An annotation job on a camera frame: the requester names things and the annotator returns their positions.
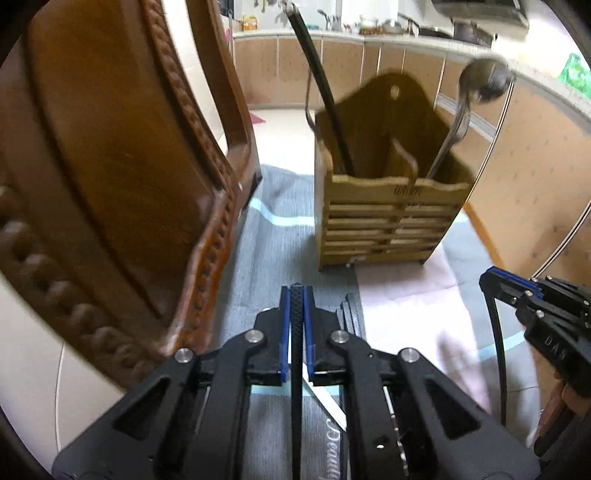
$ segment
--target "green package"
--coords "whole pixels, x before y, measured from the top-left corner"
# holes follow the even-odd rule
[[[570,54],[558,79],[591,98],[591,70],[581,63],[581,55]]]

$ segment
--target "kitchen countertop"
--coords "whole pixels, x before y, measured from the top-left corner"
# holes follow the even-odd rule
[[[290,28],[279,28],[273,30],[249,30],[234,32],[234,39],[256,38],[256,37],[295,37],[296,34]],[[585,130],[591,130],[591,99],[577,89],[562,83],[558,79],[552,78],[546,73],[521,63],[516,60],[505,59],[489,48],[471,45],[457,40],[447,40],[443,38],[430,37],[412,37],[409,35],[357,35],[344,32],[333,32],[327,30],[310,30],[310,36],[314,38],[327,38],[339,41],[351,41],[356,43],[388,43],[398,44],[404,48],[414,48],[422,51],[432,51],[439,56],[451,54],[458,60],[470,59],[474,57],[487,56],[492,53],[495,57],[503,58],[510,69],[512,69],[519,78],[541,89],[542,94],[546,94],[548,99],[554,104],[559,103],[559,108],[567,107],[565,113],[569,114],[572,120],[585,127]]]

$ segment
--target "slatted wooden crate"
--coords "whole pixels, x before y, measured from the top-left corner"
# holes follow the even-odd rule
[[[415,112],[410,120],[400,116],[400,110],[410,107]],[[453,155],[435,180],[420,177],[435,159],[447,125],[416,82],[401,74],[377,77],[337,109],[356,173],[373,178],[335,173],[335,164],[342,164],[326,114],[319,112],[316,124],[323,141],[317,139],[314,160],[319,268],[353,262],[424,262],[473,185],[470,170]],[[397,128],[392,117],[406,124]],[[392,148],[393,138],[416,159],[414,169]]]

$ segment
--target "range hood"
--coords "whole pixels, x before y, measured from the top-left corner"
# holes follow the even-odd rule
[[[442,15],[470,20],[490,20],[529,28],[521,0],[431,0]]]

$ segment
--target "metal screw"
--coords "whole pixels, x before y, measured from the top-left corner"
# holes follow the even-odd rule
[[[400,356],[402,357],[402,360],[409,364],[413,364],[419,358],[421,358],[421,354],[418,353],[414,348],[405,348],[402,350],[402,352],[400,352]]]
[[[179,348],[174,354],[174,359],[180,364],[186,364],[193,358],[193,351],[190,348]]]
[[[345,343],[347,340],[349,340],[349,334],[344,330],[335,330],[330,334],[330,339],[334,343]]]
[[[244,338],[249,343],[260,343],[260,342],[262,342],[264,337],[265,337],[265,334],[262,331],[255,330],[255,329],[248,330],[244,334]]]

